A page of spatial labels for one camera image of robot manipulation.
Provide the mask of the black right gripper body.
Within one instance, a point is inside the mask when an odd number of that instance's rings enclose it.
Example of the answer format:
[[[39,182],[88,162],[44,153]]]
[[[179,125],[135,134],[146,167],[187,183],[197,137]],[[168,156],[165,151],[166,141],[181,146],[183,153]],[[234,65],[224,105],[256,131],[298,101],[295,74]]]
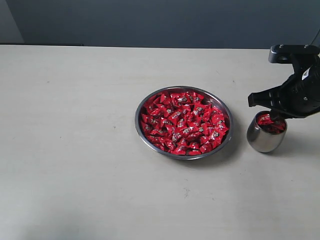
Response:
[[[320,112],[320,67],[311,66],[302,75],[294,76],[280,88],[280,107],[287,118],[306,118]]]

